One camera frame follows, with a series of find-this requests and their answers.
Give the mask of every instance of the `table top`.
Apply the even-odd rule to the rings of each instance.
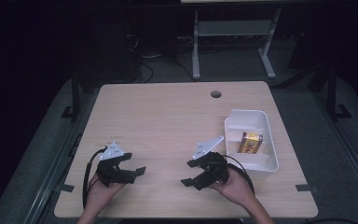
[[[222,96],[213,98],[212,91]],[[115,196],[100,217],[248,217],[213,189],[198,191],[180,182],[202,173],[186,163],[198,142],[225,135],[224,121],[232,109],[262,110],[268,116],[280,167],[266,179],[254,180],[259,201],[272,217],[315,217],[318,209],[310,191],[296,189],[307,181],[265,82],[103,86],[65,181],[74,190],[62,191],[55,215],[80,217],[86,165],[98,149],[117,142],[132,153],[120,168],[146,166],[146,171]],[[225,154],[225,144],[213,151]],[[90,177],[98,161],[94,160]]]

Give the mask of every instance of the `human hand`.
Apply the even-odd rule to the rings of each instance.
[[[226,184],[220,181],[213,183],[209,187],[221,193],[232,203],[240,206],[245,206],[247,203],[251,203],[253,200],[256,200],[248,182],[240,173],[230,167],[227,168],[227,173],[228,181]]]
[[[126,184],[111,183],[109,187],[107,187],[99,181],[98,176],[94,174],[89,182],[86,207],[77,223],[93,223],[98,214],[100,214],[110,201],[112,201],[112,198],[125,186]]]
[[[215,189],[232,203],[242,206],[258,224],[274,223],[263,204],[257,200],[248,182],[237,171],[227,168],[228,181],[215,182],[209,187]]]

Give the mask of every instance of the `white plastic container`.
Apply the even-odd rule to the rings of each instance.
[[[243,133],[263,134],[263,142],[257,153],[238,153]],[[265,179],[278,170],[279,163],[269,130],[269,120],[263,111],[231,110],[225,120],[225,135],[227,155],[239,161],[252,179]],[[230,158],[227,161],[240,167]]]

